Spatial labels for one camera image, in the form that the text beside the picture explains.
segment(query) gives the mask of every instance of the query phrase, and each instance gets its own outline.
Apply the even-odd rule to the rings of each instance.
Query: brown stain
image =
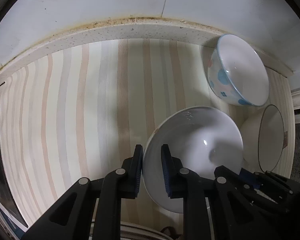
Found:
[[[82,31],[91,31],[94,29],[103,28],[103,27],[107,27],[107,26],[133,25],[133,24],[155,24],[155,23],[160,24],[162,22],[171,23],[172,26],[177,26],[177,27],[182,27],[182,28],[205,30],[205,31],[215,33],[217,35],[222,35],[223,33],[227,33],[218,28],[214,28],[212,26],[208,26],[208,25],[204,25],[204,24],[199,24],[199,23],[190,22],[190,21],[185,22],[184,20],[180,20],[180,19],[161,18],[161,17],[155,17],[155,16],[153,16],[153,17],[123,17],[123,18],[118,18],[118,19],[95,21],[92,23],[79,25],[79,26],[73,26],[73,27],[68,26],[69,27],[68,29],[64,29],[59,32],[50,34],[46,38],[32,44],[31,46],[27,47],[22,52],[20,52],[18,55],[13,57],[6,64],[4,64],[3,66],[0,67],[0,71],[5,66],[10,64],[13,60],[15,60],[17,57],[26,53],[31,48],[39,46],[39,45],[42,45],[42,47],[44,47],[44,46],[46,46],[45,44],[47,42],[56,40],[56,39],[58,39],[58,37],[67,39],[73,33],[78,33],[78,32],[82,32]]]

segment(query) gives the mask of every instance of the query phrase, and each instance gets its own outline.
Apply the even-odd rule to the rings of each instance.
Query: screw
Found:
[[[80,185],[85,185],[85,184],[88,183],[88,181],[89,181],[89,180],[88,180],[87,178],[81,178],[81,179],[79,179],[78,182],[79,182]]]
[[[187,168],[181,168],[179,172],[183,175],[186,175],[189,173],[189,170]]]
[[[123,168],[120,168],[120,169],[117,169],[117,170],[115,171],[115,173],[118,174],[118,175],[122,175],[122,174],[125,174],[125,173],[126,173],[126,170],[123,169]]]
[[[219,182],[220,184],[225,184],[227,182],[227,180],[224,177],[218,177],[217,182]]]

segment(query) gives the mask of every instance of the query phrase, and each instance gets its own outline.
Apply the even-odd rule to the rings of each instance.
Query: white tile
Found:
[[[161,15],[164,0],[18,0],[0,22],[0,67],[53,34],[94,21]]]
[[[300,69],[300,20],[284,0],[166,0],[163,17],[232,32]]]

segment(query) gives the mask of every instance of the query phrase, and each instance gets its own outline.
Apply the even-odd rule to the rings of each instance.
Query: bowl rim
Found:
[[[229,80],[229,82],[231,83],[231,85],[232,85],[232,87],[235,89],[235,91],[237,91],[237,93],[239,94],[239,96],[240,96],[244,101],[246,101],[248,104],[250,104],[250,105],[252,105],[252,106],[264,106],[265,103],[267,102],[267,100],[266,100],[262,105],[255,105],[255,104],[251,103],[249,100],[245,99],[245,98],[243,97],[243,95],[239,92],[239,90],[236,88],[236,86],[233,84],[233,82],[232,82],[231,78],[229,77],[229,75],[227,74],[227,71],[226,71],[226,69],[225,69],[225,66],[223,65],[223,62],[222,62],[222,59],[221,59],[221,56],[220,56],[220,51],[219,51],[219,45],[220,45],[221,38],[224,37],[224,36],[226,36],[226,35],[235,36],[235,37],[241,39],[242,41],[244,41],[245,43],[247,43],[247,42],[246,42],[244,39],[240,38],[239,36],[236,36],[236,35],[231,34],[231,33],[225,33],[225,34],[222,34],[222,35],[219,37],[218,42],[217,42],[216,51],[217,51],[218,57],[219,57],[219,59],[220,59],[221,67],[222,67],[222,69],[224,70],[227,79]],[[253,48],[253,47],[251,47],[251,48],[252,48],[252,50],[255,52],[255,54],[259,57],[259,55],[256,53],[256,51],[254,50],[254,48]],[[268,88],[268,97],[269,97],[270,83],[269,83],[268,73],[267,73],[267,78],[268,78],[268,87],[269,87],[269,88]]]
[[[145,157],[146,157],[146,155],[147,155],[147,150],[148,150],[148,147],[149,147],[149,145],[150,145],[150,142],[152,141],[152,139],[153,139],[153,137],[154,137],[154,135],[158,132],[158,130],[168,121],[168,120],[170,120],[171,118],[173,118],[175,115],[177,115],[177,114],[179,114],[179,113],[181,113],[181,112],[183,112],[183,111],[188,111],[188,110],[192,110],[192,109],[207,109],[207,108],[212,108],[213,110],[216,110],[217,112],[221,112],[221,114],[224,114],[224,115],[226,115],[229,119],[230,119],[230,122],[232,122],[233,124],[234,124],[234,126],[235,126],[235,128],[237,129],[237,132],[239,132],[239,135],[240,135],[240,141],[241,141],[241,145],[242,145],[242,149],[243,149],[243,140],[242,140],[242,135],[241,135],[241,133],[240,133],[240,130],[239,130],[239,128],[238,128],[238,126],[237,126],[237,124],[233,121],[233,119],[229,116],[229,115],[227,115],[225,112],[223,112],[223,111],[221,111],[221,110],[219,110],[219,109],[217,109],[217,108],[215,108],[215,107],[212,107],[212,106],[191,106],[191,107],[187,107],[187,108],[184,108],[184,109],[181,109],[181,110],[179,110],[179,111],[177,111],[177,112],[175,112],[174,114],[172,114],[172,115],[170,115],[169,117],[167,117],[153,132],[152,132],[152,134],[151,134],[151,136],[148,138],[148,141],[147,141],[147,143],[146,143],[146,147],[145,147],[145,149],[144,149],[144,151],[143,151],[143,156],[142,156],[142,166],[143,166],[143,162],[144,162],[144,160],[145,160]],[[144,180],[144,171],[143,171],[143,169],[141,170],[141,174],[142,174],[142,180],[143,180],[143,184],[144,184],[144,186],[145,186],[145,189],[146,189],[146,192],[148,193],[148,195],[150,196],[150,198],[152,199],[152,201],[153,202],[155,202],[158,206],[160,206],[160,207],[162,207],[159,203],[157,203],[157,201],[156,200],[154,200],[153,198],[152,198],[152,195],[149,193],[149,191],[148,191],[148,189],[147,189],[147,187],[146,187],[146,183],[145,183],[145,180]]]
[[[265,116],[266,110],[267,110],[270,106],[274,106],[274,107],[278,110],[278,112],[279,112],[279,114],[280,114],[280,116],[281,116],[282,127],[283,127],[283,141],[282,141],[281,153],[280,153],[280,156],[279,156],[279,158],[278,158],[277,163],[276,163],[276,164],[274,165],[274,167],[270,170],[270,172],[273,171],[273,170],[277,167],[277,165],[278,165],[278,163],[279,163],[279,161],[280,161],[280,159],[281,159],[281,156],[282,156],[283,145],[284,145],[284,122],[283,122],[282,114],[281,114],[281,112],[280,112],[280,110],[279,110],[279,108],[278,108],[277,106],[275,106],[275,105],[273,105],[273,104],[269,104],[269,105],[267,105],[267,106],[263,109],[262,117],[261,117],[261,120],[260,120],[259,132],[258,132],[258,163],[259,163],[260,169],[261,169],[263,172],[266,172],[266,171],[264,171],[264,170],[262,169],[261,164],[260,164],[260,159],[259,159],[260,133],[261,133],[261,125],[262,125],[263,117]]]

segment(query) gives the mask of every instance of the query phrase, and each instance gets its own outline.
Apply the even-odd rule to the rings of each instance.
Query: striped wallpaper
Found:
[[[74,182],[104,177],[145,148],[154,129],[190,106],[213,106],[240,125],[255,111],[209,88],[203,63],[212,49],[183,42],[101,41],[47,55],[15,72],[1,95],[0,143],[13,197],[32,225]],[[294,114],[286,78],[268,69],[268,103],[280,109],[288,147],[277,172],[290,176]],[[143,183],[122,201],[122,220],[182,231],[182,215],[157,206]]]

